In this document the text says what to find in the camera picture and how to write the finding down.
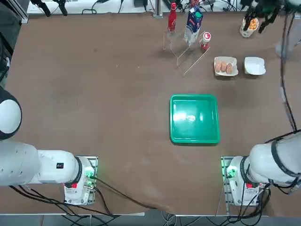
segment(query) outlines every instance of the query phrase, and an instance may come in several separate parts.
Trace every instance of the floor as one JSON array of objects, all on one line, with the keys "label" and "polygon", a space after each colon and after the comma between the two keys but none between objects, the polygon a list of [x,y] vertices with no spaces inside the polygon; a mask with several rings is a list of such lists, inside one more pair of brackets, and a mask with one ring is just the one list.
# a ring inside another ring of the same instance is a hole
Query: floor
[{"label": "floor", "polygon": [[[69,217],[73,221],[76,221],[77,217]],[[109,217],[103,217],[101,216],[101,219],[109,220]],[[196,218],[191,217],[181,217],[181,223],[183,226],[189,224]],[[224,217],[215,217],[211,218],[212,221],[214,221],[217,224],[220,224],[222,221],[224,221]],[[246,224],[251,225],[255,222],[254,220],[246,220],[244,221]],[[80,225],[83,226],[89,226],[90,225],[90,219],[84,218],[78,222]],[[144,217],[140,216],[121,216],[118,219],[114,220],[112,223],[110,223],[110,226],[163,226],[164,220],[161,216],[161,213],[158,210],[150,210],[145,213]],[[72,224],[72,222],[69,222],[68,220],[64,219],[62,216],[50,216],[46,215],[42,217],[40,216],[33,216],[33,215],[27,215],[27,216],[0,216],[0,225],[2,226],[17,226],[17,225],[23,225],[23,226],[69,226]],[[101,222],[99,222],[97,219],[91,220],[91,226],[100,225]],[[243,226],[241,223],[236,223],[236,226]],[[300,219],[299,218],[262,218],[260,222],[257,224],[257,226],[298,226],[300,225]],[[177,220],[177,226],[180,226],[180,220]],[[213,226],[206,218],[199,219],[196,223],[193,224],[193,226]]]},{"label": "floor", "polygon": [[[3,35],[7,38],[8,42],[12,47],[15,46],[16,39],[19,33],[20,26],[18,24],[18,20],[15,16],[13,16],[9,10],[7,10],[3,5],[0,4],[0,31]],[[101,216],[103,220],[109,220],[109,217]],[[181,217],[182,225],[187,225],[192,222],[196,218],[190,217]],[[215,217],[211,218],[212,221],[219,224],[221,223],[225,217]],[[246,221],[248,224],[252,224],[254,221],[249,220]],[[114,220],[110,223],[110,226],[113,225],[124,225],[124,226],[163,226],[164,220],[161,216],[160,211],[158,210],[150,210],[145,213],[144,217],[140,216],[121,216],[118,219]],[[99,225],[97,219],[92,219],[90,222],[89,218],[84,218],[79,221],[79,224],[83,226],[88,225]],[[63,225],[71,225],[71,222],[64,219],[62,216],[59,215],[2,215],[0,216],[0,225],[1,226],[16,226],[16,225],[23,225],[23,226],[63,226]],[[202,226],[210,226],[212,225],[206,218],[201,218],[195,224],[202,225]],[[266,218],[262,217],[258,226],[267,226],[267,225],[274,225],[274,226],[298,226],[300,225],[300,218]]]}]

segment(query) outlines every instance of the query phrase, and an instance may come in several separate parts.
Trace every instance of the white container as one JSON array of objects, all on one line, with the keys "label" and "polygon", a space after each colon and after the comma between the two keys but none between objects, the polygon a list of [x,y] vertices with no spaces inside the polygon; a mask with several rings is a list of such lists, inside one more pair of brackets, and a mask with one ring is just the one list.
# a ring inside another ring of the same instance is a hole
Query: white container
[{"label": "white container", "polygon": [[242,22],[242,24],[241,24],[241,27],[240,27],[239,31],[240,31],[240,34],[241,34],[244,38],[249,38],[249,37],[253,34],[253,32],[257,30],[257,28],[258,28],[258,26],[259,26],[259,21],[258,21],[257,18],[255,18],[255,20],[256,20],[256,28],[255,28],[254,30],[248,28],[248,30],[244,31],[244,27],[245,27],[246,21],[245,21],[245,19],[243,19],[243,22]]},{"label": "white container", "polygon": [[[227,74],[226,72],[222,72],[222,71],[215,71],[215,63],[216,62],[225,62],[227,65],[228,64],[232,64],[233,70],[231,74]],[[216,76],[236,76],[238,75],[238,70],[237,70],[237,59],[234,57],[230,57],[230,56],[218,56],[214,58],[214,72]]]},{"label": "white container", "polygon": [[259,57],[245,58],[245,73],[253,75],[263,75],[266,70],[264,67],[264,59]]}]

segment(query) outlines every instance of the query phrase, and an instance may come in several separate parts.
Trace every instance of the green tray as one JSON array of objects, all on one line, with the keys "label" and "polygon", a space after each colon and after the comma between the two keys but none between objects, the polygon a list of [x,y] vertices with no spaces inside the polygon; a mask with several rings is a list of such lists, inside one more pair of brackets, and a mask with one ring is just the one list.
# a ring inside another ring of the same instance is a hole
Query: green tray
[{"label": "green tray", "polygon": [[174,94],[170,98],[170,138],[174,143],[217,144],[217,104],[210,94]]}]

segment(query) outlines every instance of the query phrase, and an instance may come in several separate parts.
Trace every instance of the white bowl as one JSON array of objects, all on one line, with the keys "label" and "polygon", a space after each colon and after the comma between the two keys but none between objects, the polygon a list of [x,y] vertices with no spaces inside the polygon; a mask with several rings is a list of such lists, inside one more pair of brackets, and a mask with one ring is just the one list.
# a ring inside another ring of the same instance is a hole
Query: white bowl
[{"label": "white bowl", "polygon": [[[227,74],[226,72],[222,72],[222,71],[215,71],[215,62],[225,62],[226,64],[232,64],[233,66],[233,70],[231,74]],[[238,75],[238,70],[237,70],[237,59],[234,57],[230,57],[230,56],[218,56],[214,58],[214,72],[216,76],[235,76]]]},{"label": "white bowl", "polygon": [[253,75],[263,75],[266,70],[264,67],[264,59],[259,57],[245,58],[245,73]]}]

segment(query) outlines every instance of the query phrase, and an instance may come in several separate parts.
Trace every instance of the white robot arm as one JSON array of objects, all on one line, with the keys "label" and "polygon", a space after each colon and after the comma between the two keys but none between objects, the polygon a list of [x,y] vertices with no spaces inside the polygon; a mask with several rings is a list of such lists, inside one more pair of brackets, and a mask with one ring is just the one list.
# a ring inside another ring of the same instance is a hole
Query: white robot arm
[{"label": "white robot arm", "polygon": [[7,140],[19,129],[22,110],[18,101],[0,87],[0,186],[64,183],[65,202],[94,202],[97,158],[74,157],[61,150],[37,150],[34,146]]},{"label": "white robot arm", "polygon": [[255,145],[249,156],[235,156],[226,171],[234,204],[241,205],[243,189],[247,189],[252,195],[245,196],[242,202],[248,205],[262,184],[291,186],[291,190],[298,188],[300,149],[301,132],[298,132],[281,140]]}]

